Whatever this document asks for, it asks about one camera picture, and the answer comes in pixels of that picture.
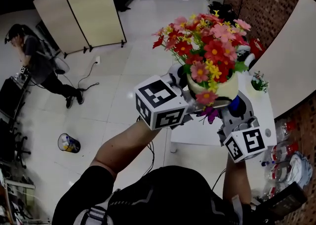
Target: white table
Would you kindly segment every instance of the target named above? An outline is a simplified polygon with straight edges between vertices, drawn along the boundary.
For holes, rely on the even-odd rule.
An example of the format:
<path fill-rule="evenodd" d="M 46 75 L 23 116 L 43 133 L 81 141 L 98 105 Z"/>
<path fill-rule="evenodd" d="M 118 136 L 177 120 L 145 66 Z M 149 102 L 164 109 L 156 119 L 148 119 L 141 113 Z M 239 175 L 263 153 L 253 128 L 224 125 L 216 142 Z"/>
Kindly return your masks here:
<path fill-rule="evenodd" d="M 271 130 L 271 137 L 267 146 L 276 145 L 277 136 L 275 123 L 272 113 L 271 102 L 268 93 L 256 91 L 251 84 L 252 76 L 248 72 L 238 73 L 239 90 L 250 99 L 255 116 L 258 118 L 259 125 L 263 129 Z M 177 143 L 195 144 L 195 145 L 221 145 L 217 132 L 221 128 L 222 120 L 216 118 L 212 125 L 203 117 L 193 115 L 193 120 L 183 126 L 178 126 L 171 132 L 170 152 L 177 150 Z"/>

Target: black t-shirt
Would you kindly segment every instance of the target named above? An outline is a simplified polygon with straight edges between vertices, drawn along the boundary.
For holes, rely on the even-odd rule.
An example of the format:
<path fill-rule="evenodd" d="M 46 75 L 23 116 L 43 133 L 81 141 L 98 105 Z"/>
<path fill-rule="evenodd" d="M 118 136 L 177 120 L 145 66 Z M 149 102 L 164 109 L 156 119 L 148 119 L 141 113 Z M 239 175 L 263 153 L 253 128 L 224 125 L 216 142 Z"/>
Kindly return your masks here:
<path fill-rule="evenodd" d="M 37 84 L 41 84 L 53 71 L 49 60 L 43 55 L 44 50 L 37 38 L 28 36 L 23 45 L 25 55 L 31 56 L 30 65 L 28 67 L 32 78 Z"/>
<path fill-rule="evenodd" d="M 83 210 L 104 202 L 113 185 L 106 169 L 88 168 L 58 202 L 52 224 L 72 225 Z M 243 224 L 250 224 L 250 206 L 242 208 Z M 115 192 L 107 212 L 114 225 L 239 223 L 232 204 L 218 197 L 201 174 L 178 166 L 154 170 Z"/>

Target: person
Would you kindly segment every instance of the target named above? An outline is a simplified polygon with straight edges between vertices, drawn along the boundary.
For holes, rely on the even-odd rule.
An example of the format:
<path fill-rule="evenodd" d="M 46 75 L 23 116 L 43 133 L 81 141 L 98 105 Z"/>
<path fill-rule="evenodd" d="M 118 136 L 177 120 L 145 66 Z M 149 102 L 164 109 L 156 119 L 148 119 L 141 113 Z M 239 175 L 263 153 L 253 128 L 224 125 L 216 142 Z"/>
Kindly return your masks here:
<path fill-rule="evenodd" d="M 23 67 L 26 67 L 37 85 L 42 85 L 51 93 L 60 94 L 66 98 L 66 107 L 72 106 L 73 97 L 79 104 L 83 103 L 81 92 L 64 85 L 57 78 L 53 66 L 46 58 L 44 48 L 38 36 L 26 25 L 15 24 L 8 32 L 8 40 L 17 49 Z"/>
<path fill-rule="evenodd" d="M 235 164 L 230 156 L 223 199 L 201 174 L 178 166 L 153 170 L 112 193 L 118 173 L 158 133 L 139 120 L 104 143 L 90 167 L 58 202 L 52 224 L 253 224 L 245 162 Z"/>

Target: black pants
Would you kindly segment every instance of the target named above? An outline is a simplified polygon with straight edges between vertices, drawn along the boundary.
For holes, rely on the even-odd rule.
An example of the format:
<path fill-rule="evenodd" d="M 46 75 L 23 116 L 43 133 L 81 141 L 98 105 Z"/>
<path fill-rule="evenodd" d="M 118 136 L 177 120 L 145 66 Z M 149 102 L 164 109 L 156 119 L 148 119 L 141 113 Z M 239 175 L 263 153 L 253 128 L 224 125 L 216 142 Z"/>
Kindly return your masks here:
<path fill-rule="evenodd" d="M 51 72 L 41 85 L 51 93 L 63 95 L 65 98 L 70 96 L 79 96 L 80 91 L 70 85 L 64 85 L 58 80 L 55 72 Z"/>

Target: electrical outlet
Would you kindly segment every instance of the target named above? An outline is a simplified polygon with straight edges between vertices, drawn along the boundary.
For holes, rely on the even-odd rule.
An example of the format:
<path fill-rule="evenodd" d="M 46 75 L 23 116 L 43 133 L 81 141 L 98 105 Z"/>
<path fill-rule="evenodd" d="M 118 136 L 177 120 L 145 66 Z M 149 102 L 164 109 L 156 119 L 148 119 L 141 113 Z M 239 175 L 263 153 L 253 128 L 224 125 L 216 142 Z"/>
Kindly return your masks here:
<path fill-rule="evenodd" d="M 97 62 L 97 65 L 101 63 L 101 58 L 99 56 L 95 57 L 95 61 Z"/>

